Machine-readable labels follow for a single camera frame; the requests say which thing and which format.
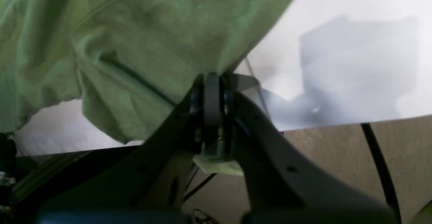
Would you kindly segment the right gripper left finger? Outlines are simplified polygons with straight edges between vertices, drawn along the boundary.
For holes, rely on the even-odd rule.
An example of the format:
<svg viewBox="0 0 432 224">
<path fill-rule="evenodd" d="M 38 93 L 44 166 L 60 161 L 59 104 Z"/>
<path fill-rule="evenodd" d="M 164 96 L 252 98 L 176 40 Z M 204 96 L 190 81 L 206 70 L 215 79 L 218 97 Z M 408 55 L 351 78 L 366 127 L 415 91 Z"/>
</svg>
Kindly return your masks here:
<svg viewBox="0 0 432 224">
<path fill-rule="evenodd" d="M 49 200 L 37 224 L 187 224 L 181 213 L 193 157 L 217 155 L 220 79 L 199 75 L 156 132 L 123 160 Z"/>
</svg>

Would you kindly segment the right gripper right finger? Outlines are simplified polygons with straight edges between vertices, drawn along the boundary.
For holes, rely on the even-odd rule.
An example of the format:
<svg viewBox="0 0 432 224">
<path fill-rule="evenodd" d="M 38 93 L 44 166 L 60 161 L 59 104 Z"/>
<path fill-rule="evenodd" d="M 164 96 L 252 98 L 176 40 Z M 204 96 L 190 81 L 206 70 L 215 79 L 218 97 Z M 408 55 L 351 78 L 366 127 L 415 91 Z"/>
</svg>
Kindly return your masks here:
<svg viewBox="0 0 432 224">
<path fill-rule="evenodd" d="M 221 77 L 225 152 L 239 163 L 250 212 L 244 224 L 395 224 L 384 202 L 316 166 L 274 127 L 261 109 Z"/>
</svg>

